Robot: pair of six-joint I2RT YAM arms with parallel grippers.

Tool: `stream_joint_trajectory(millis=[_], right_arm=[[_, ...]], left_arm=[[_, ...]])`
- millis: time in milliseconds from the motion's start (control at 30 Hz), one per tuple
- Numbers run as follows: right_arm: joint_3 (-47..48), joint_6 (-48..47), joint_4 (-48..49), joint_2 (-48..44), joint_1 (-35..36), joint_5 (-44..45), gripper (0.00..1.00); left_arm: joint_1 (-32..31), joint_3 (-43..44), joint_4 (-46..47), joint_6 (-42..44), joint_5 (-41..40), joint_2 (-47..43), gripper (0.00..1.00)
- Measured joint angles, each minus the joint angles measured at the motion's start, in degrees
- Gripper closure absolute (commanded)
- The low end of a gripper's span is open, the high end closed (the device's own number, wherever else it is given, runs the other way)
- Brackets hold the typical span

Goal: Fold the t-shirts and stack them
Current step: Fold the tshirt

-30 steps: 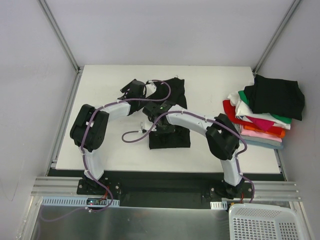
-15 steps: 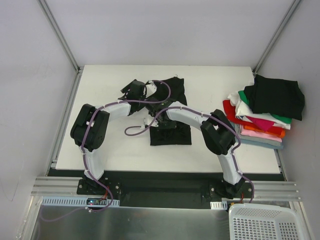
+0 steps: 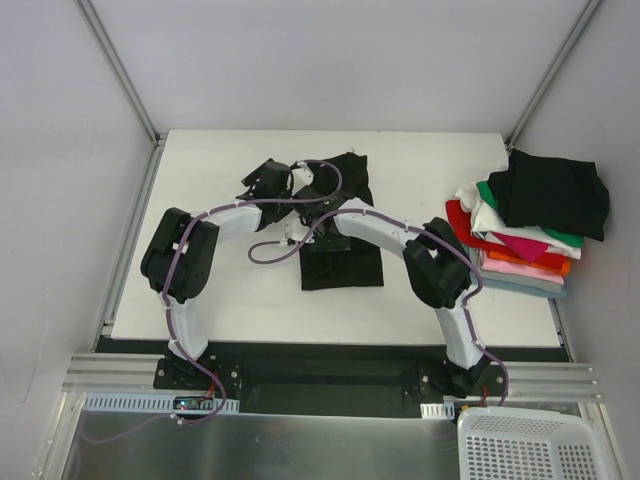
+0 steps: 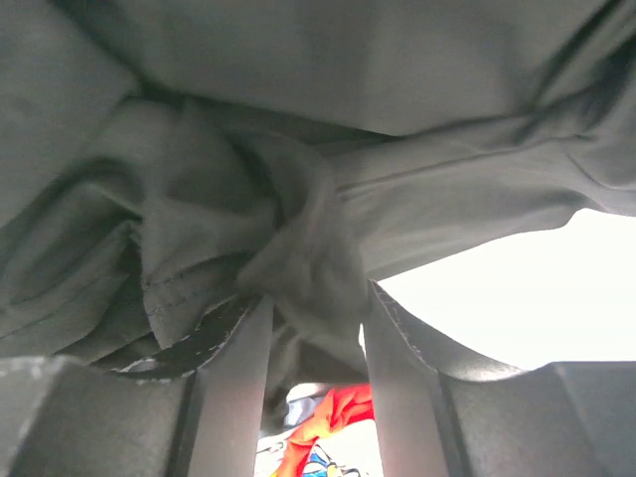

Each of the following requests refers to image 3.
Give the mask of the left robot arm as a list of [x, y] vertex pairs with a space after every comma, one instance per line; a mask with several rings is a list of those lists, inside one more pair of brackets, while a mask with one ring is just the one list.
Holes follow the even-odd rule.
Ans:
[[208, 347], [205, 327], [193, 304], [204, 290], [218, 244], [253, 234], [286, 217], [294, 187], [293, 168], [272, 159], [251, 172], [247, 191], [233, 203], [192, 215], [165, 211], [143, 255], [141, 274], [158, 293], [169, 331], [167, 366], [192, 389], [205, 386], [212, 366], [201, 358]]

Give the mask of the black printed t-shirt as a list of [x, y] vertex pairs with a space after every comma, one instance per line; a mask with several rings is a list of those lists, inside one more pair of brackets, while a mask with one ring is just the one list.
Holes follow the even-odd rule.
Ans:
[[[340, 170], [343, 191], [374, 205], [366, 155], [347, 152], [326, 162]], [[299, 251], [299, 264], [303, 291], [384, 286], [380, 249], [357, 238], [342, 251], [320, 251], [307, 244]]]

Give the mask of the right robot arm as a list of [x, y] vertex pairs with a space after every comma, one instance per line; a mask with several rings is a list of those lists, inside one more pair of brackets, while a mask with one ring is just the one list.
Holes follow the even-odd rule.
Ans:
[[294, 198], [311, 234], [299, 251], [303, 290], [379, 287], [381, 253], [395, 255], [412, 292], [434, 309], [446, 341], [443, 365], [428, 375], [432, 386], [458, 398], [481, 388], [490, 359], [465, 308], [471, 263], [451, 226], [436, 217], [418, 227], [343, 191], [323, 199], [306, 186]]

